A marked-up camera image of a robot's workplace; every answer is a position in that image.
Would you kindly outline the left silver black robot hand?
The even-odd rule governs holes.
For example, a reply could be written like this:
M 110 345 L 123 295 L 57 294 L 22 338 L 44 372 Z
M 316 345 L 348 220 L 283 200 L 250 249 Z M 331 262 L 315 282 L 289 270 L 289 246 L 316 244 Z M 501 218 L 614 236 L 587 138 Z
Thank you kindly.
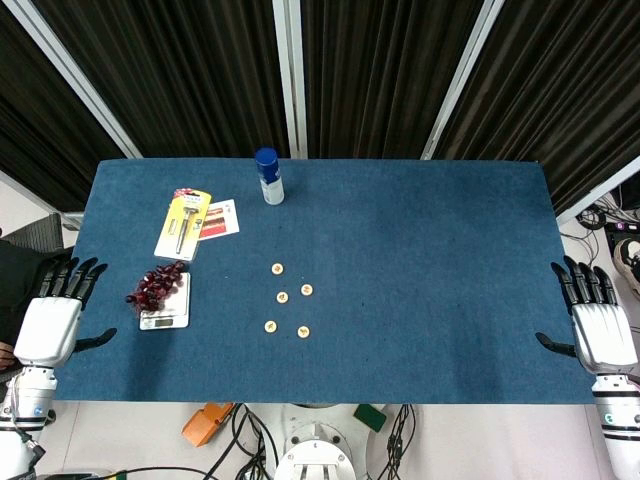
M 115 327 L 95 337 L 77 337 L 89 298 L 108 266 L 95 257 L 56 260 L 45 272 L 30 301 L 14 355 L 25 367 L 57 368 L 74 353 L 99 348 L 117 333 Z

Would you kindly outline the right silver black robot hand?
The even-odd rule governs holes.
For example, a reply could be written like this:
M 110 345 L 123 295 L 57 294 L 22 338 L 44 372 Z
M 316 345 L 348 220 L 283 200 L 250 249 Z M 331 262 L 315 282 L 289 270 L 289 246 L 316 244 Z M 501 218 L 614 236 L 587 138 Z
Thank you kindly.
M 625 310 L 618 304 L 613 283 L 600 267 L 590 267 L 569 256 L 553 262 L 571 322 L 572 344 L 559 343 L 542 332 L 535 334 L 547 350 L 573 357 L 594 374 L 629 374 L 639 358 Z

